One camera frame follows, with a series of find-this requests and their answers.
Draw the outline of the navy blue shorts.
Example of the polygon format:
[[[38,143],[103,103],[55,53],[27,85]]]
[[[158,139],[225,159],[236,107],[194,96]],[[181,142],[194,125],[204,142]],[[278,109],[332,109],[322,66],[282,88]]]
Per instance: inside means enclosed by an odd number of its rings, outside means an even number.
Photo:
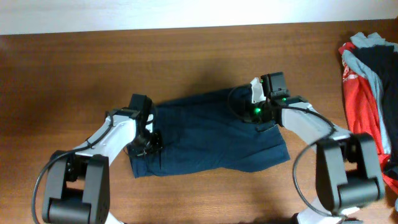
[[[290,159],[273,121],[253,124],[235,117],[251,105],[247,88],[227,88],[156,106],[154,129],[163,148],[130,159],[134,177],[183,175],[225,168],[257,172]]]

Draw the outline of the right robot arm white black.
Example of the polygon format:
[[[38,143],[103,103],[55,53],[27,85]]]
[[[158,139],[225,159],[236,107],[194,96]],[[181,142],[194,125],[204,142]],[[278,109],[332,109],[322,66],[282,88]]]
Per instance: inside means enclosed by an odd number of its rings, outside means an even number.
[[[354,134],[317,112],[304,97],[292,96],[282,72],[256,77],[245,85],[251,104],[243,121],[274,121],[306,143],[295,158],[292,179],[307,206],[291,223],[359,223],[352,214],[385,196],[376,143],[368,133]],[[309,202],[297,179],[297,168],[309,150],[316,154],[316,198]]]

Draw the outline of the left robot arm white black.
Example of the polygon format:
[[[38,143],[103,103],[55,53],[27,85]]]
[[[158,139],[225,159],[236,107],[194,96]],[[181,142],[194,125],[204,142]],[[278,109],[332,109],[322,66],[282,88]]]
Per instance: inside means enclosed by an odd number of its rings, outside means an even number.
[[[155,106],[133,94],[127,107],[105,114],[103,125],[70,151],[56,151],[36,180],[32,201],[45,177],[44,223],[118,223],[110,209],[109,167],[127,149],[131,159],[159,152],[162,137],[152,127]]]

